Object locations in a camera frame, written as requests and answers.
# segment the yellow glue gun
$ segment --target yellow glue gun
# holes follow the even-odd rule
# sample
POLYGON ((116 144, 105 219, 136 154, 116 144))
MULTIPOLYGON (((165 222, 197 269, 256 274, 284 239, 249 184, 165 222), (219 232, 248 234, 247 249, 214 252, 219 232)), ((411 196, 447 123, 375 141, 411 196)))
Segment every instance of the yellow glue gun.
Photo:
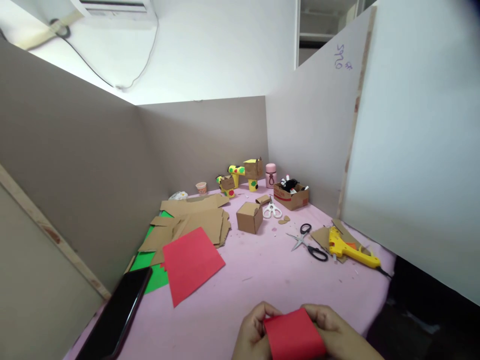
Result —
POLYGON ((341 233, 335 226, 332 226, 330 228, 328 243, 330 245, 330 254, 332 254, 336 258, 340 258, 341 256, 346 255, 372 269, 379 268, 381 265, 380 259, 374 256, 371 251, 371 255, 365 255, 360 250, 355 250, 353 247, 347 245, 345 241, 342 240, 341 233))

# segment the pink table surface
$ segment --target pink table surface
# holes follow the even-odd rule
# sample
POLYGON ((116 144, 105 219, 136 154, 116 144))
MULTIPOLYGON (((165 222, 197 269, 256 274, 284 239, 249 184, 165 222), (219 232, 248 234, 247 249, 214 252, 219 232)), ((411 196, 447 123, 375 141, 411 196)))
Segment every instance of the pink table surface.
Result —
MULTIPOLYGON (((277 204, 290 222, 263 219, 256 235, 237 229, 237 210, 273 190, 259 181, 257 192, 247 184, 235 190, 235 198, 223 207, 230 214, 231 231, 218 249, 226 265, 175 309, 170 286, 146 294, 125 341, 119 360, 230 359, 243 317, 265 300, 284 313, 304 303, 331 306, 364 336, 382 309, 389 280, 378 271, 351 259, 335 264, 314 259, 305 246, 291 251, 296 241, 286 233, 299 235, 300 225, 313 230, 330 226, 332 218, 309 204, 289 211, 277 204)), ((380 258, 382 268, 393 272, 395 255, 349 228, 352 235, 380 258)), ((309 236, 307 243, 318 247, 309 236)), ((90 321, 65 356, 73 360, 98 319, 90 321)))

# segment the pink bottle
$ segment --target pink bottle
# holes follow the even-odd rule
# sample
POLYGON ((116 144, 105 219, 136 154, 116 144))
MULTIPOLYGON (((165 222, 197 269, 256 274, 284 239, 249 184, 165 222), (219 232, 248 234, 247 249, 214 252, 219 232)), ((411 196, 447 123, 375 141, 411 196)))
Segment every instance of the pink bottle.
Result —
POLYGON ((270 163, 265 166, 265 182, 267 188, 274 188, 274 184, 277 182, 277 166, 275 164, 270 163))

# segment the black phone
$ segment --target black phone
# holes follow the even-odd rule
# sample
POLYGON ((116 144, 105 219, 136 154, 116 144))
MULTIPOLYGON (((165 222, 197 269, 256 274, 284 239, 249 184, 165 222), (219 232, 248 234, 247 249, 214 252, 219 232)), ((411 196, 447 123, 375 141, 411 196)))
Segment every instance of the black phone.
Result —
POLYGON ((152 272, 146 267, 123 275, 76 360, 113 360, 119 356, 152 272))

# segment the hand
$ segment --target hand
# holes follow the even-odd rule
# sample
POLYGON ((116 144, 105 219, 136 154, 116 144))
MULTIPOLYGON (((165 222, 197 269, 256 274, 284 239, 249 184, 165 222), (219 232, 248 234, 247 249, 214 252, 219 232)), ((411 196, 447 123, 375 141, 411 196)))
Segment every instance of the hand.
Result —
POLYGON ((301 306, 318 326, 326 352, 336 360, 383 360, 383 357, 329 306, 301 306))
POLYGON ((232 360, 267 360, 272 358, 269 339, 265 333, 266 316, 282 313, 269 303, 262 301, 243 318, 236 339, 232 360))

